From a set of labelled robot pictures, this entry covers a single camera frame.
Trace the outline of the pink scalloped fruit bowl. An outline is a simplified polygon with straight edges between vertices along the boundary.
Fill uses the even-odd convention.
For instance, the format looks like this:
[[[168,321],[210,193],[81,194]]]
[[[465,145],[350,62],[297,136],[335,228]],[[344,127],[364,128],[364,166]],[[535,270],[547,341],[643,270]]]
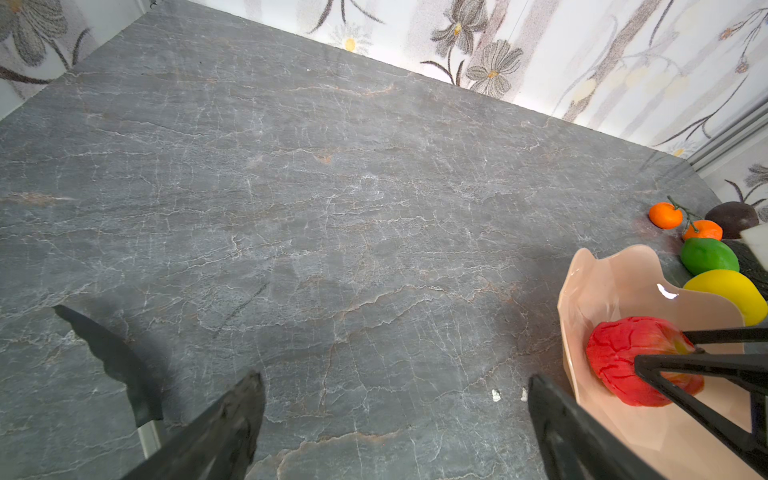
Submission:
[[[767,475],[767,361],[727,298],[681,289],[656,253],[580,249],[558,300],[576,402],[668,479]]]

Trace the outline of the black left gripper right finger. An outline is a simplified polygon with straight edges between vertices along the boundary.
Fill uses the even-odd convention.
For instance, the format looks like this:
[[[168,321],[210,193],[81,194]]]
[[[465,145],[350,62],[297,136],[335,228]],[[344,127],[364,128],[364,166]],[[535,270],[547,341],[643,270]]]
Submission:
[[[549,479],[660,479],[548,377],[528,380],[528,410]]]

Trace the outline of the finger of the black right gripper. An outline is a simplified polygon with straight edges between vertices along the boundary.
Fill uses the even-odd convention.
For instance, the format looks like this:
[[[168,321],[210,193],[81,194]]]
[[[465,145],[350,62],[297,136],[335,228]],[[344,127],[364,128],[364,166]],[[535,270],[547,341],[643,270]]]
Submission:
[[[766,343],[768,341],[768,330],[762,327],[684,331],[683,334],[695,345]]]
[[[767,356],[707,353],[640,355],[636,374],[713,434],[760,476],[767,475]],[[723,378],[750,394],[749,431],[697,400],[664,377],[683,373]]]

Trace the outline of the yellow fake lemon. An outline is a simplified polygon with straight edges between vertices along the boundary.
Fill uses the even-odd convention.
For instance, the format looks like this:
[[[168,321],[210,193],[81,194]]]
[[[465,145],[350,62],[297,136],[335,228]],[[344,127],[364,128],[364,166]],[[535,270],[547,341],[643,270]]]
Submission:
[[[711,293],[732,302],[741,312],[744,324],[757,326],[767,318],[767,301],[745,275],[725,269],[696,275],[683,286],[685,290]]]

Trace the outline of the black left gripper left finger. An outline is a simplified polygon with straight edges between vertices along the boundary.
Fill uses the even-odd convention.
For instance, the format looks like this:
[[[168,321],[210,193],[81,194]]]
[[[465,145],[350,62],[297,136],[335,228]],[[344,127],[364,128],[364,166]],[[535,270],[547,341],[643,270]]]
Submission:
[[[253,462],[266,390],[253,370],[127,479],[243,479]]]

